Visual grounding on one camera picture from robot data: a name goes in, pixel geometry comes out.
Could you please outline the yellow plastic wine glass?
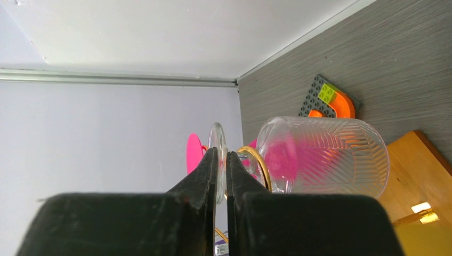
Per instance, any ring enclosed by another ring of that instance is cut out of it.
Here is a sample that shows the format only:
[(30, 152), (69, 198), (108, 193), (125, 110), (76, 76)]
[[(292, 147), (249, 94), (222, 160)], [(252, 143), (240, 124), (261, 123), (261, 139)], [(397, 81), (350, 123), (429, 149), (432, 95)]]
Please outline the yellow plastic wine glass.
[(451, 256), (451, 227), (401, 225), (395, 232), (405, 255)]

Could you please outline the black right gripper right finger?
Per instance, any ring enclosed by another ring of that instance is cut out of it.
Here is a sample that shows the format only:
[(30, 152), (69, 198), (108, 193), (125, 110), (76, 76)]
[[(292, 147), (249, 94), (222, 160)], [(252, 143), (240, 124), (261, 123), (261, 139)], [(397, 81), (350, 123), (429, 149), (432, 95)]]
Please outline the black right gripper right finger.
[(226, 160), (230, 255), (403, 255), (380, 203), (361, 195), (274, 194)]

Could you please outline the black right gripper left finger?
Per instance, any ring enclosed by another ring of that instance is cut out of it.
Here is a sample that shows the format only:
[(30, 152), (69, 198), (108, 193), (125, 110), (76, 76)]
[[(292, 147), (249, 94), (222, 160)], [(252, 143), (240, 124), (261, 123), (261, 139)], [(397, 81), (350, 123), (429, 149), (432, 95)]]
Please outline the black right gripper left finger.
[(219, 157), (162, 194), (65, 193), (41, 206), (18, 255), (213, 255)]

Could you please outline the pink plastic wine glass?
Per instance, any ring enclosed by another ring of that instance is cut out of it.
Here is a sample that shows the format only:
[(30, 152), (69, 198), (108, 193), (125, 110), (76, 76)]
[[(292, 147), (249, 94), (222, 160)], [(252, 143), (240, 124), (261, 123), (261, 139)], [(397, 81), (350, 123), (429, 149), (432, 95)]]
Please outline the pink plastic wine glass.
[[(296, 179), (297, 160), (284, 142), (272, 142), (263, 145), (256, 139), (249, 144), (263, 157), (272, 181), (294, 181)], [(192, 172), (200, 163), (207, 147), (201, 144), (198, 135), (188, 137), (186, 147), (187, 173)]]

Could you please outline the gold rack with wooden base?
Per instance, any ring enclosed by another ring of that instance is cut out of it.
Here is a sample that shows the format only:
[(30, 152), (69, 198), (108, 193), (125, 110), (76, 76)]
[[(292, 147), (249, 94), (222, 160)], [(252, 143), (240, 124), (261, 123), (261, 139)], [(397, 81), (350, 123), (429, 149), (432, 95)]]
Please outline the gold rack with wooden base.
[(390, 174), (379, 202), (396, 231), (451, 234), (451, 165), (420, 130), (388, 145)]

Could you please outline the clear glass tumbler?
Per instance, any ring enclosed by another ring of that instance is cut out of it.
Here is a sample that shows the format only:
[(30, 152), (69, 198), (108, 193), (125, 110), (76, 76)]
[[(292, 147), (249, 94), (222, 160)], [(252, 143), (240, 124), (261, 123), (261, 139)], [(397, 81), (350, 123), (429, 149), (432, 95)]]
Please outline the clear glass tumbler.
[(278, 116), (254, 146), (237, 149), (245, 170), (275, 194), (354, 194), (379, 198), (390, 171), (375, 128), (353, 118)]

